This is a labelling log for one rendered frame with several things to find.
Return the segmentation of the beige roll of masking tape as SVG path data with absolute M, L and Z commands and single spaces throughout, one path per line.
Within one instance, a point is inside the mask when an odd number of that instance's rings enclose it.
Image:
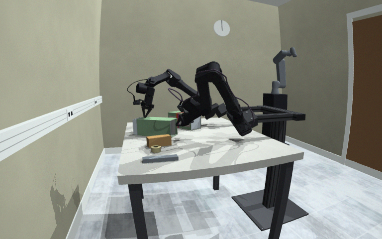
M 161 152 L 161 147 L 159 145 L 153 145 L 151 146 L 151 152 L 153 153 Z

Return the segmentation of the brown rectangular block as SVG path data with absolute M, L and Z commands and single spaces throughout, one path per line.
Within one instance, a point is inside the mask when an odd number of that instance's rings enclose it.
M 147 146 L 151 148 L 153 145 L 169 146 L 172 145 L 172 137 L 169 134 L 147 136 Z

